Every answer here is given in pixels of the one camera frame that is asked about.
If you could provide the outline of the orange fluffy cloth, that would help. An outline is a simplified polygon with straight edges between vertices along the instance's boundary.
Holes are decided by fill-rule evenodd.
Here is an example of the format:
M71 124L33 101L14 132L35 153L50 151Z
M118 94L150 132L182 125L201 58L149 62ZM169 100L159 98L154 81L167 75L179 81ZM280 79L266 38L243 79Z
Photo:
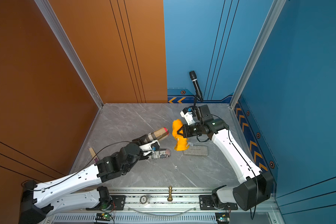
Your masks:
M175 151L185 151L189 149L188 139L183 137L182 127L183 123L180 119L175 120L172 124L172 136L176 140Z

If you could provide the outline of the plaid eyeglass case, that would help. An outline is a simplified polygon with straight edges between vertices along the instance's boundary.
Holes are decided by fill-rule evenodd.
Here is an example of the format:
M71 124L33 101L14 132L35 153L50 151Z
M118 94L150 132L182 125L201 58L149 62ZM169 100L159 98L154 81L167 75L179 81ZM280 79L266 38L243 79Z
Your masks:
M160 128L154 132L148 133L145 137L144 137L144 142L145 143L150 143L153 142L155 140L160 140L160 139L164 139L169 135L169 130L165 127Z

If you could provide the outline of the newspaper print eyeglass case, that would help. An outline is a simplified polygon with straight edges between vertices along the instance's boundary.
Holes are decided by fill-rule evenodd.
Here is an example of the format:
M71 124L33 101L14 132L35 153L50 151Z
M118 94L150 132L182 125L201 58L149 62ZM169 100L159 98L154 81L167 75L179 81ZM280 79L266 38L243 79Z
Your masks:
M171 155L171 151L169 149L159 149L156 151L150 152L147 157L149 160L157 160L157 159L166 159Z

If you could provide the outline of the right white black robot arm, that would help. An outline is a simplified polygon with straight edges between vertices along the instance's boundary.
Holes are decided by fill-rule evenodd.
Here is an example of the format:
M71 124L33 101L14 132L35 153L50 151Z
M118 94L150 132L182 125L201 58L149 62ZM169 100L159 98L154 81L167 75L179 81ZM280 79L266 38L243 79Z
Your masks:
M207 135L226 157L232 166L239 186L229 188L221 186L212 191L214 207L224 209L229 203L235 203L242 210L248 211L271 196L273 176L263 172L243 151L232 136L229 126L218 116L212 115L207 105L184 108L180 119L173 122L173 136L176 140L176 151L189 149L188 139Z

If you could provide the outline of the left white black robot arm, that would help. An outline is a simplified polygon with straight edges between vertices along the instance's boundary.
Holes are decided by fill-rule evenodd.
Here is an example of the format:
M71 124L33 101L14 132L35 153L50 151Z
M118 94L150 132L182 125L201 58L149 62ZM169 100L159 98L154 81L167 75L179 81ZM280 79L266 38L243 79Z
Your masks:
M111 156L94 164L88 163L74 174L43 183L25 181L22 184L19 223L37 224L56 211L74 210L88 204L94 208L110 201L105 187L87 196L79 196L76 191L126 175L138 161L147 160L159 148L158 140L140 137L127 142L126 146Z

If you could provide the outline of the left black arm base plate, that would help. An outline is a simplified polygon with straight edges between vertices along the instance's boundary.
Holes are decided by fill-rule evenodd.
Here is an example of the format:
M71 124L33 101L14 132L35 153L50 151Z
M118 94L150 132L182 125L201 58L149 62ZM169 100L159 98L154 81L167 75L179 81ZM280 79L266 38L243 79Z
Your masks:
M113 195L111 196L111 200L99 202L98 205L96 205L93 208L86 208L87 211L122 211L124 210L126 202L126 196L125 195Z

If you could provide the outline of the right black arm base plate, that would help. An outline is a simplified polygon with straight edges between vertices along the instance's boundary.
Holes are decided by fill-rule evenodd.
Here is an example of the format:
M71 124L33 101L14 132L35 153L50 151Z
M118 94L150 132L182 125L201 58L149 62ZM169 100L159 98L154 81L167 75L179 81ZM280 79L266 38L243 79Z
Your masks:
M238 210L236 203L222 203L216 195L200 195L199 196L200 210Z

